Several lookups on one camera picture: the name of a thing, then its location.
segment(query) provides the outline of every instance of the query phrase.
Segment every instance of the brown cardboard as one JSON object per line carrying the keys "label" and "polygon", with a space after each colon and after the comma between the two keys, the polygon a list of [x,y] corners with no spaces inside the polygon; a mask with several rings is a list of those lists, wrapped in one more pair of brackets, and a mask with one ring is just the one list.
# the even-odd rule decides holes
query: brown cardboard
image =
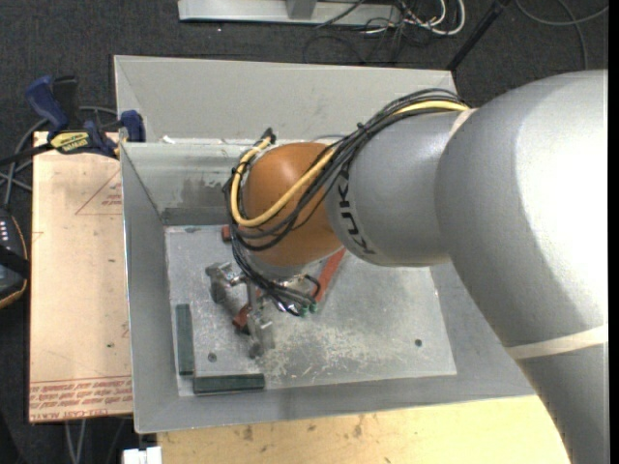
{"label": "brown cardboard", "polygon": [[125,290],[118,160],[34,157],[29,421],[133,410]]}

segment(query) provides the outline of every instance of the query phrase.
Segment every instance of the black object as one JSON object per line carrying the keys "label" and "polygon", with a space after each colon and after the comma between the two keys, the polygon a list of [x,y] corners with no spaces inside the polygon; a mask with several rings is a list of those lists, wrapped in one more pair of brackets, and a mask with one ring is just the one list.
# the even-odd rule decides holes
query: black object
{"label": "black object", "polygon": [[178,374],[193,375],[193,323],[189,304],[178,304],[176,310],[176,349]]}
{"label": "black object", "polygon": [[496,18],[503,14],[503,11],[511,2],[512,0],[495,0],[494,3],[492,3],[486,15],[484,15],[479,24],[477,24],[475,31],[473,31],[471,36],[462,45],[461,49],[457,51],[456,56],[447,66],[448,71],[455,71],[457,69],[457,66],[459,66],[466,55],[468,55],[468,52],[471,51],[473,46],[482,38]]}
{"label": "black object", "polygon": [[193,378],[193,393],[207,395],[209,393],[256,391],[265,387],[262,373],[225,376],[201,376]]}
{"label": "black object", "polygon": [[0,308],[19,299],[30,275],[26,245],[13,216],[0,209]]}

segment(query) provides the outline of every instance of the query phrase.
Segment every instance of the cable bundle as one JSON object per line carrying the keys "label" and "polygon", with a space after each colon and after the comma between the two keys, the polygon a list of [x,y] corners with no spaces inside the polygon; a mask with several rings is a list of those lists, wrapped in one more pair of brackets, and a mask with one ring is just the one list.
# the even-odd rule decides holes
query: cable bundle
{"label": "cable bundle", "polygon": [[[285,284],[270,280],[251,266],[247,251],[269,249],[284,239],[290,232],[303,226],[320,206],[338,179],[338,174],[346,168],[361,149],[379,132],[391,124],[415,115],[436,112],[463,111],[468,106],[454,93],[443,89],[426,89],[392,101],[364,124],[338,141],[327,145],[315,158],[305,174],[271,208],[259,216],[248,217],[243,211],[243,179],[255,157],[270,144],[275,136],[267,130],[262,137],[245,153],[232,170],[232,176],[223,187],[225,204],[230,218],[230,235],[234,259],[246,276],[252,280],[263,294],[274,300],[280,310],[299,315],[300,308],[315,305],[319,285],[315,278],[303,278],[316,285],[311,296],[291,289]],[[303,191],[298,203],[289,215],[277,223],[273,219],[290,202],[293,196]],[[299,222],[299,215],[309,204],[309,215]]]}

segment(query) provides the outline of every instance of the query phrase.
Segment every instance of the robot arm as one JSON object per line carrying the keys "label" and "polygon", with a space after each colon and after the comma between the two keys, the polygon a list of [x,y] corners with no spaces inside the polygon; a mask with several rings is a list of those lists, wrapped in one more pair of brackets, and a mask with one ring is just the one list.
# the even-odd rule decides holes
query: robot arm
{"label": "robot arm", "polygon": [[[320,192],[314,195],[306,209],[309,234],[294,229],[297,234],[288,232],[270,254],[249,250],[248,256],[261,270],[284,276],[292,271],[281,265],[292,263],[295,249],[306,254],[294,262],[301,265],[337,249],[335,234],[349,251],[379,266],[451,259],[556,418],[573,462],[604,462],[606,85],[606,72],[564,74],[476,111],[431,108],[385,125],[328,179],[324,203]],[[314,147],[295,159],[298,173],[288,178],[312,170],[316,153],[321,150]],[[242,198],[251,216],[290,188],[281,185],[282,170],[290,170],[282,169],[286,163],[269,164],[269,158],[251,163],[244,186],[250,192]],[[278,187],[265,195],[271,184]],[[290,200],[271,223],[284,221],[298,203]]]}

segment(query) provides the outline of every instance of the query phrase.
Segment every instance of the gray metal base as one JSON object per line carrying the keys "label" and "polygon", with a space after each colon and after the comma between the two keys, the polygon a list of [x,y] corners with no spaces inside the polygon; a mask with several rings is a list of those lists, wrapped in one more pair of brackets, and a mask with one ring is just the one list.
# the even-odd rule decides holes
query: gray metal base
{"label": "gray metal base", "polygon": [[[284,24],[321,24],[350,8],[351,4],[317,2],[309,18],[290,18],[286,0],[179,0],[180,20],[241,22],[277,22]],[[394,19],[398,11],[391,5],[364,4],[337,22],[338,25],[363,26],[370,19]]]}
{"label": "gray metal base", "polygon": [[[276,346],[252,360],[250,337],[231,324],[236,311],[213,301],[204,272],[234,261],[221,227],[168,227],[165,241],[172,310],[192,308],[198,376],[261,372],[272,390],[456,374],[428,268],[380,268],[345,255],[317,313],[294,318],[268,304]],[[232,290],[240,308],[245,287]],[[192,395],[191,377],[179,377],[179,390]]]}

